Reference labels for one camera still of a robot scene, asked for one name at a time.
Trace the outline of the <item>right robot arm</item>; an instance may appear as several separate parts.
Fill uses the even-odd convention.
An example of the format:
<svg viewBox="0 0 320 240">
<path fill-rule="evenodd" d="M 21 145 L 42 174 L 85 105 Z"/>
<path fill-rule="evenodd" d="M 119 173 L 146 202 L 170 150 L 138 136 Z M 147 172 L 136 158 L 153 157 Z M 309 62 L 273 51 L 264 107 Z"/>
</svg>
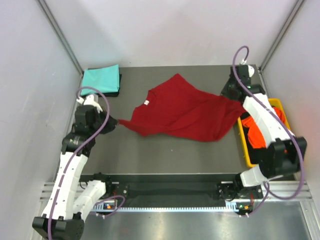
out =
<svg viewBox="0 0 320 240">
<path fill-rule="evenodd" d="M 299 172 L 307 148 L 306 139 L 296 137 L 281 121 L 263 87 L 251 83 L 254 72 L 249 65 L 232 66 L 221 91 L 224 97 L 240 102 L 256 124 L 266 147 L 256 166 L 236 176 L 233 192 L 239 198 L 245 198 L 252 187 L 265 181 Z"/>
</svg>

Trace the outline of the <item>folded teal t-shirt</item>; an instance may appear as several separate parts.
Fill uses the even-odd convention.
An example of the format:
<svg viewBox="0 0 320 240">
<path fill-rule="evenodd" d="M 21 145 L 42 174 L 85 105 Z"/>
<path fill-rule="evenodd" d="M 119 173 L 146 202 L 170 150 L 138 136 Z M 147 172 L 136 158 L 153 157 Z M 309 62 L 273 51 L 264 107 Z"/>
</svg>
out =
<svg viewBox="0 0 320 240">
<path fill-rule="evenodd" d="M 84 71 L 82 86 L 102 90 L 103 80 L 116 80 L 120 74 L 119 65 L 112 65 L 103 68 L 91 68 Z"/>
</svg>

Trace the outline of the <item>dark red t-shirt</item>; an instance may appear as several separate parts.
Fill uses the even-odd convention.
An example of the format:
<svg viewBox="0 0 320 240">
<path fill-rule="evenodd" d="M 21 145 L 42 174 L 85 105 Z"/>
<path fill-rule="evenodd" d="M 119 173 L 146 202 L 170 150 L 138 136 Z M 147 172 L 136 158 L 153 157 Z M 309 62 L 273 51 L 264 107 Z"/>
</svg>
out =
<svg viewBox="0 0 320 240">
<path fill-rule="evenodd" d="M 165 134 L 214 142 L 222 139 L 244 112 L 240 102 L 198 90 L 175 74 L 150 89 L 131 119 L 119 123 L 144 137 Z"/>
</svg>

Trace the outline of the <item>folded dark t-shirt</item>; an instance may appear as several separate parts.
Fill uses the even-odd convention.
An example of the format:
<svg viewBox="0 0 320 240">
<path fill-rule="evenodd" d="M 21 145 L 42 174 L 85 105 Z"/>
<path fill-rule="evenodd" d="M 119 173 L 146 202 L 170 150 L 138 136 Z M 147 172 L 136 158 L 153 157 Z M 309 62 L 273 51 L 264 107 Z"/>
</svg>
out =
<svg viewBox="0 0 320 240">
<path fill-rule="evenodd" d="M 106 97 L 118 97 L 121 89 L 122 74 L 118 75 L 114 80 L 103 80 L 102 89 L 100 90 Z"/>
</svg>

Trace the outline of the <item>aluminium frame rail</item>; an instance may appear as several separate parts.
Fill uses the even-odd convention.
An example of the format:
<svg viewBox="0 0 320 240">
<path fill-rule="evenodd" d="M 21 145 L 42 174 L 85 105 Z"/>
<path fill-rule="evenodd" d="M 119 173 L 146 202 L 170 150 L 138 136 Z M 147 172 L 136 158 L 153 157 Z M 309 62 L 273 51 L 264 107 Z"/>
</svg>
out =
<svg viewBox="0 0 320 240">
<path fill-rule="evenodd" d="M 299 181 L 293 180 L 285 180 L 285 181 L 270 181 L 269 182 L 269 191 L 267 201 L 280 201 L 281 198 L 288 198 L 292 196 L 298 186 Z M 45 182 L 41 195 L 40 201 L 48 201 L 50 199 L 52 190 L 54 188 L 54 182 Z M 296 197 L 290 199 L 290 201 L 310 201 L 312 199 L 312 194 L 310 192 L 309 186 L 305 181 L 300 189 L 300 192 L 296 195 Z"/>
</svg>

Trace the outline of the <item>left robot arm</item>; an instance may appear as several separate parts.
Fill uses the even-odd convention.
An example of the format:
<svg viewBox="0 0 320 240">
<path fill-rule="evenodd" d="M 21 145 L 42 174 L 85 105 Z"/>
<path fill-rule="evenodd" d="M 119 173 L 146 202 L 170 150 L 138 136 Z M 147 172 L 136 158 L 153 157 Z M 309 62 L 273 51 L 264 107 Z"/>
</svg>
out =
<svg viewBox="0 0 320 240">
<path fill-rule="evenodd" d="M 32 227 L 47 240 L 79 240 L 85 221 L 102 198 L 114 191 L 108 179 L 100 173 L 89 180 L 87 187 L 76 195 L 84 166 L 96 143 L 96 136 L 113 131 L 117 120 L 99 105 L 80 105 L 75 111 L 71 132 L 62 140 L 58 173 L 51 195 Z"/>
</svg>

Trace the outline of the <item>yellow plastic bin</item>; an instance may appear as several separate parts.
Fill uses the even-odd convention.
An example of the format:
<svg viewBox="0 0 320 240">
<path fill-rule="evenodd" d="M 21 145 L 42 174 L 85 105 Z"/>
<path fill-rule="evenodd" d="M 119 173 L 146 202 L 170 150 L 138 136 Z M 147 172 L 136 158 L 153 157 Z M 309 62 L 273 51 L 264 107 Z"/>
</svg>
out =
<svg viewBox="0 0 320 240">
<path fill-rule="evenodd" d="M 285 118 L 284 124 L 291 131 L 291 127 L 290 127 L 290 124 L 289 124 L 289 122 L 287 120 L 287 117 L 286 117 L 286 114 L 285 114 L 285 110 L 283 108 L 281 100 L 279 98 L 269 98 L 268 101 L 269 101 L 271 106 L 277 107 L 282 111 L 283 117 Z M 245 164 L 246 164 L 246 166 L 248 168 L 253 168 L 253 167 L 256 166 L 256 164 L 253 164 L 251 162 L 250 154 L 249 154 L 249 151 L 248 151 L 248 144 L 247 144 L 247 141 L 246 141 L 246 134 L 244 132 L 244 128 L 243 128 L 243 125 L 242 125 L 242 120 L 241 120 L 240 117 L 237 119 L 237 126 L 238 126 L 239 137 L 240 137 L 241 145 L 242 145 L 242 149 L 243 149 L 243 154 L 244 154 L 243 158 L 244 158 Z"/>
</svg>

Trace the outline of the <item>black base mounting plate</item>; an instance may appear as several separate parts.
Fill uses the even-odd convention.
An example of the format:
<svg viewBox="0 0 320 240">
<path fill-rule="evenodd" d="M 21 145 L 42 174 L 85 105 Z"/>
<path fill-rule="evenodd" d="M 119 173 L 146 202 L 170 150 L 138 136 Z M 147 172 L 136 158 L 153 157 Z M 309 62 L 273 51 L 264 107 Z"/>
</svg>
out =
<svg viewBox="0 0 320 240">
<path fill-rule="evenodd" d="M 133 208 L 223 207 L 226 201 L 253 203 L 263 198 L 262 188 L 238 188 L 234 173 L 197 174 L 82 174 L 81 182 L 102 180 L 106 196 L 122 195 Z"/>
</svg>

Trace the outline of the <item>orange t-shirt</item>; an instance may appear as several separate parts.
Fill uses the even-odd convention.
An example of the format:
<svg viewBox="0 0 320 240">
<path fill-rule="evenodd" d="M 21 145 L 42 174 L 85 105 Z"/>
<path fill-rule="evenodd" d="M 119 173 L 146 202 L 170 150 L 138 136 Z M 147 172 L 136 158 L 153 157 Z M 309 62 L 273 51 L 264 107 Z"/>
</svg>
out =
<svg viewBox="0 0 320 240">
<path fill-rule="evenodd" d="M 265 149 L 265 139 L 252 116 L 245 112 L 241 115 L 241 124 L 246 131 L 247 144 L 251 149 Z"/>
</svg>

